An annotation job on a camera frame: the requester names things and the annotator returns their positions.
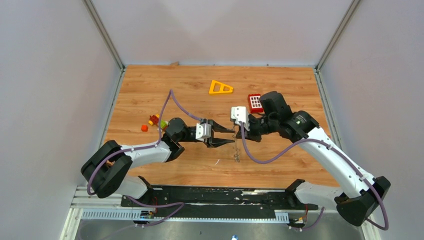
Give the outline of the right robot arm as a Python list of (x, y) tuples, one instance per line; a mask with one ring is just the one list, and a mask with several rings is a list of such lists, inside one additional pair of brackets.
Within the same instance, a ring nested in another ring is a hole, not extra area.
[[(264, 113), (260, 117), (236, 107), (235, 124), (239, 126), (236, 138), (242, 141), (246, 154), (258, 164), (268, 164), (299, 146), (317, 160), (330, 173), (339, 187), (328, 187), (297, 180), (292, 191), (285, 195), (286, 204), (298, 209), (303, 204), (313, 204), (335, 209), (341, 217), (354, 226), (365, 221), (387, 231), (389, 218), (383, 199), (391, 187), (385, 176), (374, 176), (355, 163), (325, 133), (319, 123), (306, 111), (292, 111), (283, 95), (271, 91), (259, 98)], [(261, 142), (263, 135), (278, 133), (291, 141), (286, 149), (269, 160), (259, 160), (247, 148), (247, 140)]]

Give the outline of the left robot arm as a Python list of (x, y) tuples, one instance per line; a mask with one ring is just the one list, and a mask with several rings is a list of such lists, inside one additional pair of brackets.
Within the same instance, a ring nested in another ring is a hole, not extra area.
[(120, 194), (134, 198), (142, 207), (149, 206), (153, 193), (149, 190), (148, 182), (141, 176), (129, 176), (128, 171), (176, 160), (185, 151), (182, 143), (202, 143), (207, 148), (234, 143), (233, 139), (216, 138), (216, 132), (235, 133), (212, 119), (202, 119), (195, 126), (188, 126), (183, 119), (175, 117), (156, 142), (120, 145), (115, 140), (109, 140), (81, 167), (81, 174), (88, 183), (87, 193), (100, 199)]

